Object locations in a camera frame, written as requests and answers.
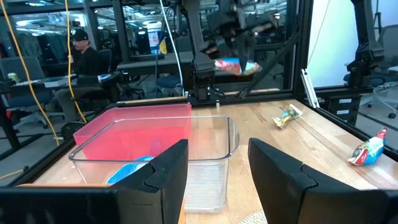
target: black cap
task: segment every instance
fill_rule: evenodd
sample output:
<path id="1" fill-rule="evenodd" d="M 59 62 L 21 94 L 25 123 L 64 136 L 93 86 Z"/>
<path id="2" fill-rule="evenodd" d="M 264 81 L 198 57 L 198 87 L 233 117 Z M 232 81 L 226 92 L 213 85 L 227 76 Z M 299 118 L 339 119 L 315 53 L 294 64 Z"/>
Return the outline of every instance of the black cap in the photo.
<path id="1" fill-rule="evenodd" d="M 73 30 L 71 39 L 75 41 L 88 40 L 88 34 L 82 29 Z"/>

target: white cable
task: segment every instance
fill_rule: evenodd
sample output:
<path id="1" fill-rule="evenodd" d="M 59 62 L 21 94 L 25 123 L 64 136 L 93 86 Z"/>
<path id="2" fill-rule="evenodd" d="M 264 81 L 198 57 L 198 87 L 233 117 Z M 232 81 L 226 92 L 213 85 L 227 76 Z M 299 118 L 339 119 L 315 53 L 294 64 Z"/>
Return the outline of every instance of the white cable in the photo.
<path id="1" fill-rule="evenodd" d="M 173 40 L 173 37 L 172 37 L 172 32 L 171 32 L 171 30 L 170 30 L 169 22 L 167 21 L 167 16 L 166 16 L 166 12 L 164 11 L 164 7 L 163 7 L 163 2 L 162 2 L 162 0 L 160 0 L 160 6 L 162 7 L 162 12 L 163 12 L 163 16 L 164 16 L 164 21 L 165 21 L 166 26 L 167 26 L 167 32 L 169 32 L 170 40 L 171 40 L 171 42 L 172 42 L 173 50 L 174 50 L 174 53 L 175 53 L 175 59 L 177 60 L 178 71 L 180 72 L 180 81 L 181 81 L 181 86 L 182 86 L 182 96 L 185 96 L 185 90 L 184 90 L 184 86 L 183 86 L 183 83 L 182 83 L 182 72 L 181 72 L 180 60 L 178 59 L 178 55 L 177 55 L 178 52 L 177 52 L 177 49 L 175 48 L 175 45 L 174 45 L 174 40 Z"/>

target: candy bar wrapper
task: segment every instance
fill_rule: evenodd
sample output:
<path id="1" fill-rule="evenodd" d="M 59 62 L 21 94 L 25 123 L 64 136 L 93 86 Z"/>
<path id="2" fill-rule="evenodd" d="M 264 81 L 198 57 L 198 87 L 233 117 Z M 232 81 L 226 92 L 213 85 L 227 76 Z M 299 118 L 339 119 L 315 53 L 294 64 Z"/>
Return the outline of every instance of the candy bar wrapper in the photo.
<path id="1" fill-rule="evenodd" d="M 217 70 L 226 71 L 232 75 L 251 75 L 262 70 L 261 66 L 255 62 L 248 61 L 245 71 L 242 71 L 238 58 L 221 58 L 215 60 Z"/>
<path id="2" fill-rule="evenodd" d="M 282 115 L 280 115 L 278 118 L 272 119 L 278 127 L 284 129 L 291 120 L 296 119 L 301 115 L 303 115 L 302 111 L 300 111 L 294 105 L 289 105 L 289 108 L 287 108 Z"/>
<path id="3" fill-rule="evenodd" d="M 362 142 L 354 151 L 348 162 L 357 166 L 374 164 L 381 154 L 383 154 L 387 128 L 384 127 L 378 134 Z"/>

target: yellow cable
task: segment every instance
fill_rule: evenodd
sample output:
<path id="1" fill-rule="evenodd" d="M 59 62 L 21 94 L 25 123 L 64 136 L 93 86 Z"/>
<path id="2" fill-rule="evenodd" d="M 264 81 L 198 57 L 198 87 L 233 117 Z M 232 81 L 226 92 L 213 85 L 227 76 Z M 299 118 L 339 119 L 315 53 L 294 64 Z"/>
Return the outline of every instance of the yellow cable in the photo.
<path id="1" fill-rule="evenodd" d="M 75 99 L 75 94 L 72 90 L 72 84 L 70 81 L 70 74 L 71 74 L 71 60 L 72 60 L 72 56 L 71 56 L 71 50 L 70 50 L 70 27 L 69 27 L 69 6 L 68 6 L 68 0 L 65 0 L 65 9 L 67 12 L 67 28 L 68 28 L 68 83 L 69 83 L 69 90 L 70 90 L 70 94 L 72 96 L 72 98 L 75 100 L 75 105 L 77 110 L 79 111 L 79 114 L 81 116 L 81 118 L 83 119 L 83 121 L 85 123 L 87 123 L 87 120 L 85 118 L 85 116 L 83 115 L 83 113 L 81 112 L 81 109 L 79 107 L 79 104 L 77 103 L 76 99 Z"/>
<path id="2" fill-rule="evenodd" d="M 12 176 L 12 175 L 15 175 L 15 174 L 18 174 L 18 173 L 20 173 L 20 172 L 23 172 L 24 170 L 22 169 L 22 170 L 17 170 L 17 171 L 15 171 L 15 172 L 12 172 L 12 173 L 10 173 L 10 174 L 6 174 L 6 175 L 4 175 L 4 176 L 1 176 L 0 177 L 0 180 L 1 179 L 4 179 L 4 178 L 7 178 L 7 177 L 10 177 L 10 176 Z"/>
<path id="3" fill-rule="evenodd" d="M 14 31 L 12 30 L 11 23 L 10 23 L 10 20 L 9 20 L 9 18 L 8 18 L 8 14 L 7 14 L 7 11 L 6 11 L 6 7 L 4 6 L 3 0 L 0 0 L 0 3 L 1 3 L 2 13 L 4 14 L 4 17 L 6 18 L 6 21 L 7 21 L 8 29 L 10 30 L 12 39 L 13 39 L 13 41 L 14 41 L 14 43 L 15 43 L 16 49 L 17 49 L 18 54 L 19 54 L 19 58 L 21 59 L 22 65 L 23 65 L 23 67 L 24 67 L 24 69 L 25 69 L 27 81 L 28 81 L 29 88 L 30 88 L 30 92 L 32 93 L 32 96 L 33 96 L 33 98 L 35 99 L 37 106 L 39 107 L 39 109 L 40 109 L 40 111 L 42 112 L 42 114 L 43 114 L 45 120 L 47 121 L 47 124 L 49 124 L 49 126 L 50 126 L 50 128 L 51 128 L 51 131 L 52 131 L 52 133 L 53 133 L 54 136 L 55 136 L 55 141 L 57 142 L 57 146 L 59 146 L 60 143 L 59 143 L 59 141 L 58 141 L 57 134 L 55 133 L 54 127 L 52 126 L 52 123 L 51 123 L 51 121 L 49 120 L 49 117 L 45 114 L 45 112 L 44 112 L 42 106 L 40 105 L 40 102 L 38 101 L 38 99 L 37 99 L 37 97 L 36 97 L 35 91 L 33 90 L 32 84 L 31 84 L 31 82 L 30 82 L 29 71 L 27 70 L 27 67 L 26 67 L 26 64 L 25 64 L 25 60 L 24 60 L 24 58 L 22 57 L 21 50 L 19 49 L 18 41 L 17 41 L 17 39 L 15 38 Z"/>

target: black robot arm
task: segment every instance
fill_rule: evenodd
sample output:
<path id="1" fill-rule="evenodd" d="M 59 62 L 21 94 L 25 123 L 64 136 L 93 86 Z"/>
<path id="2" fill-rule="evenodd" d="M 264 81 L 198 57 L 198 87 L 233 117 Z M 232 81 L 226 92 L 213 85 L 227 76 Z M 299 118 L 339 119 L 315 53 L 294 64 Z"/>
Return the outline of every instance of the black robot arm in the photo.
<path id="1" fill-rule="evenodd" d="M 347 66 L 350 73 L 348 86 L 367 87 L 372 71 L 384 58 L 384 52 L 374 35 L 371 0 L 351 0 L 351 2 L 355 10 L 358 48 L 354 61 Z"/>

